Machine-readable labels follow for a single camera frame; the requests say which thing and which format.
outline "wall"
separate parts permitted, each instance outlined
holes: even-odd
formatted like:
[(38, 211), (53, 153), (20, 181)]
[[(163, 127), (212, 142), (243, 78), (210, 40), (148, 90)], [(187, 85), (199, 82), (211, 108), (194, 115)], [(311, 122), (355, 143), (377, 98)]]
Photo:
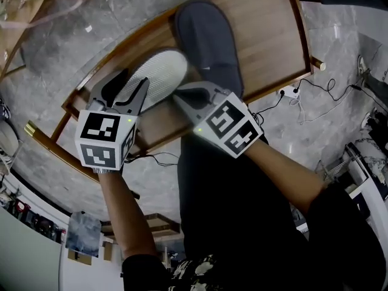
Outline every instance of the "wall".
[(0, 208), (0, 284), (7, 291), (58, 290), (61, 245)]
[(358, 32), (388, 45), (388, 12), (354, 6)]
[[(67, 215), (61, 213), (59, 210), (55, 209), (51, 205), (47, 204), (41, 198), (32, 193), (26, 186), (24, 186), (20, 181), (17, 180), (13, 175), (6, 176), (4, 178), (4, 185), (11, 190), (12, 192), (16, 192), (17, 189), (20, 190), (22, 195), (19, 199), (22, 202), (30, 205), (31, 209), (46, 217), (47, 219), (52, 220), (58, 226), (68, 229), (69, 219)], [(27, 226), (23, 225), (21, 222), (15, 221), (29, 229)], [(46, 239), (51, 243), (56, 244), (55, 242), (43, 237), (42, 235), (36, 233), (35, 231), (29, 229), (33, 233), (39, 235), (42, 240)], [(122, 282), (122, 278), (120, 278), (121, 273), (121, 251), (117, 245), (113, 245), (112, 252), (112, 260), (104, 261), (104, 248), (102, 247), (103, 241), (110, 241), (111, 239), (103, 237), (101, 234), (100, 238), (100, 247), (99, 247), (99, 258), (92, 258), (92, 265), (85, 265), (73, 260), (68, 259), (67, 254), (69, 252), (68, 249), (65, 248), (65, 245), (62, 246), (56, 244), (58, 246), (58, 261), (56, 264), (56, 285), (58, 289), (58, 271), (59, 271), (59, 289), (60, 291), (106, 291), (106, 290), (114, 290), (114, 291), (122, 291), (124, 290), (124, 285)], [(39, 290), (57, 290), (50, 288), (40, 288)]]

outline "forearm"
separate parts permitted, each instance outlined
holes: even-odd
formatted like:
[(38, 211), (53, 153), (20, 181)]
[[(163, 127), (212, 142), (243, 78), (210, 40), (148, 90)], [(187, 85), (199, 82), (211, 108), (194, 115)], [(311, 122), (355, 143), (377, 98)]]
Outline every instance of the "forearm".
[(324, 188), (323, 181), (261, 140), (257, 140), (245, 154), (271, 179), (280, 192), (304, 215), (311, 202)]
[(115, 238), (124, 257), (156, 255), (147, 221), (120, 173), (98, 175)]

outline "pink strap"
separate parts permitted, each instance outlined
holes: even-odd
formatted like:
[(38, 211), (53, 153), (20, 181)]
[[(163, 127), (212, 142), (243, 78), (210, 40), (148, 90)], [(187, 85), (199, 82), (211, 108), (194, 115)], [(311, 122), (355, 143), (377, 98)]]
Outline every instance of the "pink strap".
[(4, 29), (10, 29), (10, 28), (31, 28), (31, 27), (43, 24), (44, 22), (51, 21), (52, 19), (58, 18), (58, 17), (60, 17), (62, 15), (66, 15), (67, 13), (70, 13), (71, 11), (74, 11), (76, 8), (78, 8), (83, 2), (84, 2), (84, 0), (77, 0), (77, 2), (73, 6), (67, 8), (67, 9), (65, 9), (63, 11), (60, 11), (60, 12), (57, 12), (57, 13), (45, 16), (45, 17), (43, 17), (43, 18), (41, 18), (41, 19), (39, 19), (39, 20), (37, 20), (35, 22), (31, 22), (31, 23), (28, 23), (28, 22), (0, 21), (0, 27), (4, 28)]

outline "electrical outlet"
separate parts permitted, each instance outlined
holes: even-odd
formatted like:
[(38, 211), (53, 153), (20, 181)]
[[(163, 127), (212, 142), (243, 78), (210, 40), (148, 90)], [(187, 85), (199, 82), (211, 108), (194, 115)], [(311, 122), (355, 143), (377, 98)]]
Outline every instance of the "electrical outlet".
[(284, 96), (292, 99), (298, 99), (301, 89), (299, 88), (297, 93), (294, 92), (295, 89), (296, 87), (289, 85), (289, 86), (283, 87), (282, 89), (279, 89), (278, 94), (280, 94), (280, 91), (284, 91)]

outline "gray marble floor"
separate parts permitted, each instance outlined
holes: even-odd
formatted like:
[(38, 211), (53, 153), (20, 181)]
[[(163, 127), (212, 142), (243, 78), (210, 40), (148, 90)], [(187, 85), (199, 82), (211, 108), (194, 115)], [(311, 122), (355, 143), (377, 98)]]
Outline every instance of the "gray marble floor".
[[(97, 184), (80, 175), (23, 131), (30, 119), (51, 135), (64, 114), (60, 105), (85, 74), (114, 46), (165, 9), (185, 0), (91, 0), (75, 12), (32, 30), (23, 45), (28, 69), (0, 85), (0, 92), (12, 111), (12, 122), (24, 147), (14, 168), (39, 191), (69, 211), (84, 210), (107, 220), (107, 210)], [(51, 12), (68, 1), (59, 0)], [(356, 82), (356, 58), (360, 50), (372, 57), (378, 44), (360, 36), (351, 7), (303, 3), (313, 55), (327, 63), (325, 72), (310, 77), (325, 86), (336, 79), (332, 93), (338, 96), (348, 84)], [(328, 111), (333, 102), (327, 93), (301, 84), (306, 120)], [(253, 110), (274, 105), (278, 95), (271, 94), (250, 105)], [(298, 123), (299, 107), (289, 106), (284, 98), (279, 106), (263, 114), (263, 125), (270, 144), (301, 164), (314, 169), (318, 160), (330, 162), (343, 151), (344, 144), (359, 129), (373, 102), (360, 92), (350, 92), (346, 100), (325, 117)], [(73, 137), (76, 124), (70, 121), (60, 145), (76, 155)], [(179, 141), (161, 151), (179, 155)], [(160, 160), (175, 162), (169, 155)], [(141, 159), (124, 169), (130, 188), (141, 195), (145, 213), (161, 213), (179, 221), (176, 167), (160, 167), (152, 159)]]

